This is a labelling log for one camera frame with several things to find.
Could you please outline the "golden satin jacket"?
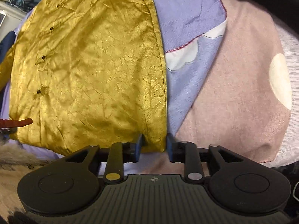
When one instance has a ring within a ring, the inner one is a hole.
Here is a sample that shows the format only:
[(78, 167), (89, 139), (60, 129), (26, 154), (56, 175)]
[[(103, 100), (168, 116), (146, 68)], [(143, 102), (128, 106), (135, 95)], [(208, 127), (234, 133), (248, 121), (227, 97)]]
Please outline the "golden satin jacket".
[(41, 0), (1, 63), (11, 138), (67, 155), (145, 137), (165, 150), (166, 66), (153, 0)]

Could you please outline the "pink blanket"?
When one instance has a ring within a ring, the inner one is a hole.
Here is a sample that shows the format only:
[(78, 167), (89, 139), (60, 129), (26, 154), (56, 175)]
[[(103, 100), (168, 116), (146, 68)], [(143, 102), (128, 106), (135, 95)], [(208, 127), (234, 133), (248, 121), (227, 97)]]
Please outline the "pink blanket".
[(222, 0), (228, 25), (219, 52), (176, 138), (219, 144), (267, 166), (298, 156), (288, 65), (295, 40), (283, 23), (249, 0)]

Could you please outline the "brown fur trim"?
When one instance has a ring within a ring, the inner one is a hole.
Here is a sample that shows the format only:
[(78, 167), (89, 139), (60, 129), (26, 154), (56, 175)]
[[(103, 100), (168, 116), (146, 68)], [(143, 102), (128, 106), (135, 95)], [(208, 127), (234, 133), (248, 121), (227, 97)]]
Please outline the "brown fur trim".
[(25, 166), (30, 170), (53, 162), (47, 151), (1, 139), (1, 166)]

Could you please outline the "purple floral bed sheet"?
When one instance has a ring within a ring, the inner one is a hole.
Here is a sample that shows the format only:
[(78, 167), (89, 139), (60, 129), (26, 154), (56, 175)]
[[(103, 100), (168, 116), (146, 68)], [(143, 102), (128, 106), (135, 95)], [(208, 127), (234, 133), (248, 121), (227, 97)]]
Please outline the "purple floral bed sheet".
[[(221, 0), (153, 1), (166, 66), (167, 133), (175, 135), (195, 101), (217, 54), (226, 29), (226, 10)], [(15, 42), (35, 7), (27, 12), (21, 25), (14, 30)], [(19, 142), (11, 138), (12, 134), (17, 129), (32, 124), (33, 120), (10, 119), (10, 84), (1, 86), (1, 90), (4, 92), (1, 139)], [(36, 148), (47, 151), (53, 159), (61, 155), (46, 148)]]

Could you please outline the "dark navy garment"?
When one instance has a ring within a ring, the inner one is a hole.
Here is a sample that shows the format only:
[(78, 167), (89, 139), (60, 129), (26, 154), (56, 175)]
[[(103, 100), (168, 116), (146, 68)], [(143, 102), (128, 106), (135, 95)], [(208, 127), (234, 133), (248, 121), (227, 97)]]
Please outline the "dark navy garment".
[(2, 63), (7, 51), (14, 44), (15, 38), (16, 38), (15, 32), (10, 31), (0, 42), (0, 63)]

